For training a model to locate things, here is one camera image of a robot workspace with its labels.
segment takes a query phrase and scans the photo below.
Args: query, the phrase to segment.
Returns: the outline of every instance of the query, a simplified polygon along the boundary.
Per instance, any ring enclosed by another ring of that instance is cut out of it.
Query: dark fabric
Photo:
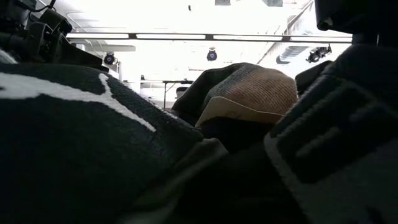
[[[184,185],[204,168],[227,156],[217,139],[196,144],[172,170],[158,178],[135,202],[134,209],[121,218],[120,224],[162,224],[173,214],[184,193]]]
[[[195,126],[197,121],[198,121],[198,117],[197,116],[193,116],[190,115],[188,113],[184,113],[183,111],[174,111],[171,110],[170,113],[178,118],[180,118],[181,120],[187,122],[188,124]]]
[[[205,121],[200,129],[205,138],[219,139],[232,154],[261,141],[273,126],[274,124],[218,117]]]
[[[398,51],[356,45],[266,136],[314,224],[398,223]]]
[[[307,91],[312,83],[314,83],[314,81],[321,75],[321,72],[326,68],[326,66],[331,63],[332,61],[322,62],[319,65],[296,75],[294,80],[296,81],[298,95],[301,96],[305,91]]]
[[[262,142],[228,155],[188,183],[168,223],[307,223]]]
[[[203,139],[118,80],[0,64],[1,223],[111,223]]]

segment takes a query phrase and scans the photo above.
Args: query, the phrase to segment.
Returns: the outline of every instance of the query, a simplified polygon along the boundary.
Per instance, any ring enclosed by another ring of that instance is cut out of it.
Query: security camera
[[[207,53],[207,61],[215,61],[217,60],[217,53],[215,49],[210,49],[209,52]]]
[[[114,65],[118,60],[114,57],[114,52],[107,52],[104,58],[104,63],[107,65]]]
[[[321,58],[326,57],[328,54],[332,53],[331,47],[317,47],[313,50],[311,50],[310,55],[306,59],[308,63],[316,63],[318,62]]]

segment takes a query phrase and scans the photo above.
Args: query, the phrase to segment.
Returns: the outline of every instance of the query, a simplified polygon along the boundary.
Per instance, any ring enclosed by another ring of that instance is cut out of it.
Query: white logo
[[[106,75],[101,73],[99,75],[99,80],[101,80],[101,83],[105,87],[105,93],[96,95],[70,86],[53,83],[48,80],[0,72],[0,99],[23,100],[27,98],[36,98],[43,94],[62,100],[102,103],[119,114],[139,122],[152,132],[156,131],[155,127],[150,123],[138,117],[112,97],[111,89],[106,82],[108,80]]]

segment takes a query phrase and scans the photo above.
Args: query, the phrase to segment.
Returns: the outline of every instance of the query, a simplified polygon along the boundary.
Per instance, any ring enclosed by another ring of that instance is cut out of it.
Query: ceiling light
[[[70,33],[70,39],[128,39],[129,34],[90,34],[90,33]]]
[[[214,35],[216,40],[263,40],[263,41],[281,41],[282,37],[256,36],[256,35]]]
[[[351,43],[352,37],[290,37],[292,42]]]
[[[198,40],[198,39],[205,39],[205,35],[200,35],[200,34],[137,34],[138,39],[172,39],[172,40],[178,40],[178,39],[192,39],[192,40]]]

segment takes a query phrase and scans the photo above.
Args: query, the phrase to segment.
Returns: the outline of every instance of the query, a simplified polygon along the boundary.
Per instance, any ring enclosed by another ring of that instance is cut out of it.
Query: fluorescent light
[[[129,82],[129,83],[153,83],[153,84],[155,84],[155,83],[163,83],[163,81],[162,80],[140,80],[140,81],[138,81],[138,82]]]
[[[291,37],[290,41],[297,41],[297,42],[341,42],[341,43],[351,43],[352,37]]]
[[[147,96],[147,99],[149,100],[164,100],[163,96]],[[177,99],[177,97],[166,97],[166,100],[170,100],[170,101],[175,101]]]
[[[129,34],[90,34],[90,33],[70,33],[67,38],[73,39],[128,39]]]
[[[214,35],[216,40],[263,40],[263,41],[281,41],[282,37],[256,36],[256,35]]]
[[[205,39],[205,35],[200,34],[137,34],[138,39]]]

